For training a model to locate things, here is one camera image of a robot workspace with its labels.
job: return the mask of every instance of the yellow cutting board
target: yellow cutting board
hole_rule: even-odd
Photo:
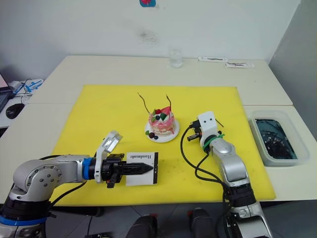
[[[180,123],[178,136],[167,143],[150,141],[144,133],[149,111],[169,106]],[[224,139],[234,144],[237,154],[246,164],[257,200],[272,200],[274,190],[264,169],[249,124],[235,87],[179,87],[179,86],[118,86],[85,85],[75,103],[53,154],[93,156],[103,138],[117,130],[123,139],[113,153],[158,152],[158,183],[144,186],[125,186],[121,183],[108,189],[105,183],[87,182],[79,190],[64,197],[58,205],[107,206],[180,202],[218,202],[222,187],[218,183],[195,177],[194,169],[182,158],[180,138],[196,116],[213,111],[224,128]],[[204,156],[199,141],[184,140],[187,158],[197,164]],[[220,176],[215,159],[209,157],[202,168]],[[51,200],[78,184],[64,184],[56,188]]]

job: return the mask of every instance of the gray floor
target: gray floor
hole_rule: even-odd
[[[114,238],[124,238],[131,225],[141,215],[157,214],[160,238],[190,238],[187,212],[195,207],[206,209],[215,218],[221,213],[220,203],[186,203],[144,206],[105,207],[101,217],[94,217],[90,234],[113,232]],[[291,202],[264,209],[275,238],[316,238],[317,202]],[[48,218],[48,238],[83,238],[89,216],[54,212]]]

